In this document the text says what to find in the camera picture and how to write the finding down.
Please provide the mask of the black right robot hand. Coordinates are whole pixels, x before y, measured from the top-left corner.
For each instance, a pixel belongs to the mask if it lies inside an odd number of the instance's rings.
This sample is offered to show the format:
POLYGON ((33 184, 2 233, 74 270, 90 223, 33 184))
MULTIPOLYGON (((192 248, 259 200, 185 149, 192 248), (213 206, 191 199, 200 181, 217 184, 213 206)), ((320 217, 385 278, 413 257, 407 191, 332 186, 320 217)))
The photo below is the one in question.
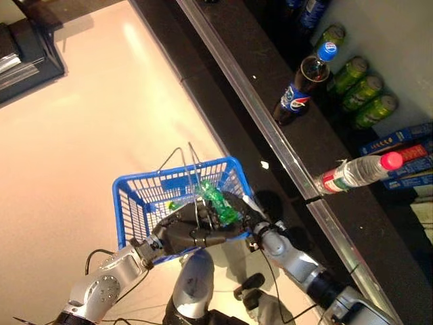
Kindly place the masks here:
POLYGON ((239 197, 231 192, 223 192, 224 199, 240 215, 241 229, 255 233, 255 229, 261 225, 269 225, 271 222, 260 209, 258 204, 248 195, 239 197))

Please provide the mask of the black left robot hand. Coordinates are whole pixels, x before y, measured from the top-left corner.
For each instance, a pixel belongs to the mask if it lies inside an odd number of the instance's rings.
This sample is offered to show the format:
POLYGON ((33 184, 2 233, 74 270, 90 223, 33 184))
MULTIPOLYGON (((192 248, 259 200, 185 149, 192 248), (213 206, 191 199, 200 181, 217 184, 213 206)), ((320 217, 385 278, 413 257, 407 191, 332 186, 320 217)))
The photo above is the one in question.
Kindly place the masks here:
POLYGON ((241 221, 223 225, 210 202, 187 203, 153 228, 166 255, 180 255, 193 248, 206 248, 237 238, 245 232, 241 221))

